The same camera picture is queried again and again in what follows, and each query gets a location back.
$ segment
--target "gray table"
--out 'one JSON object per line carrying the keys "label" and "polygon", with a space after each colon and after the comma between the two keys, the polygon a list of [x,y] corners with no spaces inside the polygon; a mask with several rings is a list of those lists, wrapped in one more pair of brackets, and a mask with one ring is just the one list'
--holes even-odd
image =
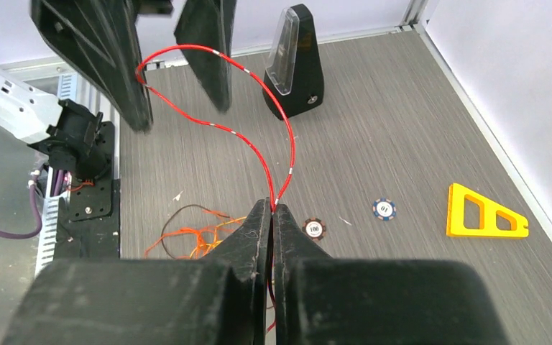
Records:
{"label": "gray table", "polygon": [[[238,59],[262,75],[266,55]],[[454,259],[487,284],[514,344],[552,344],[552,243],[415,32],[321,46],[326,79],[322,106],[291,120],[298,163],[282,202],[297,221],[319,217],[321,246],[334,257]],[[285,126],[267,110],[259,86],[234,71],[233,106],[217,114],[188,67],[148,73],[192,116],[241,132],[263,152],[278,187],[286,177]],[[201,203],[245,216],[267,195],[254,153],[230,134],[185,120],[152,98],[151,135],[121,132],[122,253],[142,253],[173,211]],[[525,215],[523,240],[446,236],[448,187],[461,183]],[[180,200],[173,198],[183,191]],[[372,202],[397,204],[392,221],[377,220]],[[346,224],[340,219],[349,221]],[[190,211],[173,224],[216,224]],[[195,239],[167,244],[189,253]],[[151,257],[166,257],[156,249]]]}

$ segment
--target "yellow plastic object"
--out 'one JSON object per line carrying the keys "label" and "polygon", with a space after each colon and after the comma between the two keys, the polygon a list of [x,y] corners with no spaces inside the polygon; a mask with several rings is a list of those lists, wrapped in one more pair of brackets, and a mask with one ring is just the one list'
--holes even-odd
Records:
{"label": "yellow plastic object", "polygon": [[[479,207],[479,229],[468,229],[464,226],[464,200]],[[511,230],[498,229],[497,216],[511,223]],[[475,193],[474,191],[453,183],[449,186],[447,235],[451,237],[492,237],[522,239],[528,237],[528,220],[510,209]]]}

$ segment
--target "red cable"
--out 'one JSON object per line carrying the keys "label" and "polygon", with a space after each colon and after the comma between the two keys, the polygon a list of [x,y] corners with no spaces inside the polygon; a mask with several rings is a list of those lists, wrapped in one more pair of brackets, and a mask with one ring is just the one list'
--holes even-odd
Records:
{"label": "red cable", "polygon": [[[179,109],[175,104],[173,104],[168,98],[163,96],[159,91],[155,90],[151,86],[148,86],[147,82],[141,76],[141,72],[143,71],[143,68],[147,65],[147,63],[149,63],[149,61],[155,59],[157,56],[159,56],[161,54],[164,54],[166,52],[170,52],[170,51],[173,51],[173,50],[184,50],[184,49],[203,50],[205,52],[213,53],[214,55],[220,56],[221,58],[223,58],[228,63],[231,63],[232,65],[236,66],[238,69],[244,71],[245,73],[248,73],[253,79],[255,79],[256,82],[258,82],[261,85],[263,90],[268,94],[268,96],[270,96],[270,98],[274,102],[274,105],[276,105],[276,109],[278,109],[278,112],[280,112],[282,120],[285,122],[285,125],[287,126],[287,131],[288,131],[288,134],[289,134],[289,141],[291,143],[291,160],[290,160],[290,164],[289,164],[289,174],[287,175],[287,178],[286,178],[285,182],[282,184],[282,187],[281,187],[280,191],[278,192],[278,195],[276,196],[276,199],[274,199],[274,185],[272,183],[272,175],[270,174],[270,169],[267,167],[267,163],[263,159],[263,156],[261,155],[261,152],[259,152],[259,150],[244,135],[242,135],[238,132],[235,132],[235,131],[231,130],[230,128],[222,126],[220,124],[213,124],[211,122],[194,119],[193,117],[189,116],[189,114],[187,114],[183,110]],[[168,104],[171,108],[175,109],[179,114],[183,115],[186,119],[188,119],[192,122],[195,122],[197,124],[202,124],[204,126],[213,126],[213,127],[219,128],[219,129],[221,129],[225,132],[230,132],[230,133],[234,134],[235,136],[237,136],[238,138],[242,139],[245,143],[247,143],[247,145],[249,145],[251,150],[253,150],[255,152],[255,154],[257,155],[257,158],[259,158],[259,161],[261,162],[261,165],[263,165],[263,170],[265,171],[265,177],[267,178],[268,188],[270,189],[270,201],[272,202],[272,212],[274,212],[275,209],[276,209],[276,206],[278,204],[278,201],[282,198],[282,195],[284,194],[285,190],[289,186],[289,183],[291,181],[291,176],[293,174],[293,165],[295,165],[295,137],[293,136],[293,129],[291,128],[291,125],[289,123],[289,119],[287,118],[287,114],[285,114],[285,111],[282,110],[282,107],[281,107],[280,103],[278,102],[278,100],[276,99],[274,94],[269,90],[269,88],[263,83],[263,81],[256,74],[254,74],[250,70],[247,70],[246,68],[244,68],[244,66],[242,66],[239,63],[237,63],[236,61],[232,60],[229,56],[223,54],[222,52],[218,52],[218,51],[216,51],[212,48],[205,47],[203,45],[174,45],[172,47],[167,47],[167,48],[164,48],[162,50],[158,50],[157,52],[154,52],[153,54],[149,55],[147,58],[145,58],[140,63],[140,65],[137,67],[136,73],[137,73],[137,80],[139,81],[139,83],[141,83],[146,88],[148,88],[156,96],[160,97],[164,102],[166,102],[166,104]]]}

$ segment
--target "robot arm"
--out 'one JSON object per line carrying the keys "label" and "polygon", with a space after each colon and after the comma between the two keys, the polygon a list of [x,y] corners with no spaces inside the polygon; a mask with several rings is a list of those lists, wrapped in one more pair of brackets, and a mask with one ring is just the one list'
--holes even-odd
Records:
{"label": "robot arm", "polygon": [[0,69],[0,126],[27,144],[47,139],[63,108],[58,97],[38,90]]}

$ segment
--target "table surface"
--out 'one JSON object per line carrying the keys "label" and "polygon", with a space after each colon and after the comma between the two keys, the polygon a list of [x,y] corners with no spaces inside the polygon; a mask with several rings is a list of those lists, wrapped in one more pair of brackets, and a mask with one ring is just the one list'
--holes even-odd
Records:
{"label": "table surface", "polygon": [[[320,52],[324,103],[291,119],[297,162],[282,202],[297,222],[325,221],[320,245],[334,257],[466,262],[485,281],[513,344],[552,344],[552,243],[418,34],[329,43]],[[262,75],[266,59],[237,60]],[[233,105],[225,115],[214,110],[188,66],[150,71],[147,78],[191,116],[246,135],[263,153],[278,189],[288,172],[285,126],[267,109],[259,86],[232,73]],[[240,139],[192,124],[154,96],[151,101],[151,135],[121,130],[126,258],[143,257],[181,206],[199,203],[241,217],[268,195],[262,166]],[[447,237],[454,182],[526,216],[530,236]],[[374,217],[372,203],[381,197],[396,203],[395,219]],[[185,210],[168,229],[217,223]],[[167,245],[185,255],[196,243],[193,236],[177,236]],[[166,258],[161,248],[149,257]]]}

